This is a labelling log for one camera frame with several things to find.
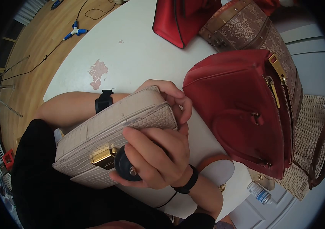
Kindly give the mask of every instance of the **black wristband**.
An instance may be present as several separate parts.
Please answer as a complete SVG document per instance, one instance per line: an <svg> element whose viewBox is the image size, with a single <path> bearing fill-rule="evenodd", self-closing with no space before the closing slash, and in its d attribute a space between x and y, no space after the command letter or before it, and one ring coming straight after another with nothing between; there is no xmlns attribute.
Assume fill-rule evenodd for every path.
<svg viewBox="0 0 325 229"><path fill-rule="evenodd" d="M95 112L99 113L105 108L113 104L113 99L110 97L111 94L114 94L112 90L102 90L102 94L99 98L95 99Z"/></svg>
<svg viewBox="0 0 325 229"><path fill-rule="evenodd" d="M192 166L191 164L190 164L190 167L193 170L193 174L192 174L191 178L189 179L189 181L187 182L187 184L184 185L183 187L172 187L173 189L175 189L175 191L177 191L179 193L182 193L182 194L189 194L189 190L197 182L198 176L199 176L198 170L194 166Z"/></svg>

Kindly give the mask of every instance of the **woven wicker basket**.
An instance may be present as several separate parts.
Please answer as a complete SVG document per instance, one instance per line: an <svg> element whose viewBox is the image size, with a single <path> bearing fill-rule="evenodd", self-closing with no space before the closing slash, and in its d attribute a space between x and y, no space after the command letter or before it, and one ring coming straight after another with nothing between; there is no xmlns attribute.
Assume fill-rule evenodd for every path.
<svg viewBox="0 0 325 229"><path fill-rule="evenodd" d="M294 160L306 171L309 171L316 142L325 122L325 97L303 95L300 114L296 126ZM321 148L315 176L319 176L325 160L325 143ZM276 182L302 201L309 192L306 174L296 165L285 170L282 180Z"/></svg>

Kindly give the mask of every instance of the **black cord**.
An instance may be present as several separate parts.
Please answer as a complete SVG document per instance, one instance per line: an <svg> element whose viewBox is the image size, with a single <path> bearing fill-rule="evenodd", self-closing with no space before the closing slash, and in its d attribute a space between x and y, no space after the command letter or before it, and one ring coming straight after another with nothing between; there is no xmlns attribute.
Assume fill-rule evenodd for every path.
<svg viewBox="0 0 325 229"><path fill-rule="evenodd" d="M44 62L47 58L48 58L48 56L50 56L50 54L52 54L52 52L61 44L63 42L63 40L48 54L48 55L46 55L44 58L43 58L43 60L37 65L37 66L35 66L32 70L30 70L30 71L28 71L28 72L25 72L25 73L21 73L21 74L18 74L18 75L16 75L16 76L21 76L21 75L25 75L25 74L28 74L28 73L30 73L30 72L32 72L34 69L36 69L36 67L38 67L39 65L41 65L41 63L42 62ZM9 80L9 79L11 79L11 78L14 78L14 77L16 77L16 76L12 76L12 77L10 77L10 78L6 78L6 79L3 79L3 80L1 80L1 81L4 81L4 80Z"/></svg>
<svg viewBox="0 0 325 229"><path fill-rule="evenodd" d="M161 208L161 207L163 207L163 206L165 206L165 205L167 205L173 198L174 198L174 196L176 195L178 193L178 191L176 191L175 192L175 194L168 200L168 202L166 202L165 204L163 204L163 205L161 205L161 206L159 206L159 207L156 207L156 209L157 208Z"/></svg>
<svg viewBox="0 0 325 229"><path fill-rule="evenodd" d="M88 0L86 0L85 2L84 2L84 4L81 6L81 8L80 8L80 10L78 11L78 14L77 14L77 18L76 18L76 21L78 21L78 17L80 16L80 12L81 12L81 10L82 10L82 8L84 7L84 5L87 3L87 1ZM100 9L91 9L91 10L99 10L99 11L101 11L101 12L103 12L103 13L105 13L105 14L107 14L107 13L109 13L111 10L113 10L114 9L114 7L115 7L115 3L114 3L114 5L110 8L110 10L108 10L107 12L105 12L105 11L102 11L102 10L100 10ZM101 18L102 16L100 16L100 17L98 17L98 18L96 18L96 19L94 19L94 18L92 18L92 17L90 17L90 16L87 16L88 18L91 18L92 20L98 20L99 18ZM3 80L1 80L1 81L4 81L4 80L9 80L9 79L11 79L11 78L14 78L14 77L17 77L17 76L21 76L21 75L25 75L25 74L28 74L28 73L30 73L30 72L32 72L34 69L36 69L39 65L41 65L41 63L42 62L44 62L47 58L48 58L48 56L50 56L50 54L52 54L52 52L56 49L56 48L58 48L58 46L61 44L63 42L63 40L48 54L48 55L46 55L44 58L43 58L43 60L37 65L37 66L35 66L32 70L30 70L30 71L28 71L28 72L25 72L25 73L21 73L21 74L18 74L18 75L16 75L16 76L12 76L12 77L9 77L9 78L7 78L7 79L3 79Z"/></svg>
<svg viewBox="0 0 325 229"><path fill-rule="evenodd" d="M77 17L76 17L76 21L78 21L78 17L80 16L80 12L81 12L81 10L82 10L82 7L80 8L80 10L78 11L78 14L77 14Z"/></svg>
<svg viewBox="0 0 325 229"><path fill-rule="evenodd" d="M101 17L103 17L104 15L106 15L107 13L109 13L110 11L112 11L113 9L114 9L114 7L115 7L115 3L114 3L114 5L108 10L108 11L102 11L101 9L91 9L91 10L88 10L88 11L86 11L85 12L85 16L87 16L86 14L87 14L87 12L89 12L89 11L92 11L92 10L99 10L99 11L101 11L101 12L103 12L104 14L103 15L101 15L100 17L98 17L98 18L92 18L92 17L90 17L90 16L87 16L88 18L91 18L92 20L98 20L98 19L100 19Z"/></svg>

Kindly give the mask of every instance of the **gold clasp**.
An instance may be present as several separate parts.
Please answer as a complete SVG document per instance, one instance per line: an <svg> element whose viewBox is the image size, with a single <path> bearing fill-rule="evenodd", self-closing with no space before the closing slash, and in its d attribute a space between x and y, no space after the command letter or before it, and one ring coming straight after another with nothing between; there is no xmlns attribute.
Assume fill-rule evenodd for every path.
<svg viewBox="0 0 325 229"><path fill-rule="evenodd" d="M276 70L281 82L287 85L287 76L278 60L278 56L276 54L273 54L268 60L273 66L273 68Z"/></svg>
<svg viewBox="0 0 325 229"><path fill-rule="evenodd" d="M110 148L104 151L96 151L91 158L91 164L109 170L114 168L114 158L117 154L117 148Z"/></svg>

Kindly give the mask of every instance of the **white round table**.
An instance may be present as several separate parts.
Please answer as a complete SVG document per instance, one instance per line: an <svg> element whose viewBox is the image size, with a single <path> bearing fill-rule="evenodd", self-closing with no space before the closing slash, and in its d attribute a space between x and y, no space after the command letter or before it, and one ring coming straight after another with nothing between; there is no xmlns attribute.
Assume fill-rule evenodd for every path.
<svg viewBox="0 0 325 229"><path fill-rule="evenodd" d="M175 47L152 31L156 0L132 0L102 19L73 48L53 77L44 101L71 91L132 93L147 79L170 80L180 89L185 74L197 62L216 53L202 38L194 38L185 49ZM100 87L92 87L90 67L103 62ZM189 125L190 163L194 166L205 157L224 152L201 117L193 110ZM246 166L235 162L235 172L226 183L224 203L217 220L225 217L247 198L251 182ZM157 207L173 194L171 187L161 190L118 185L124 192ZM177 194L160 210L186 218L197 205L188 195Z"/></svg>

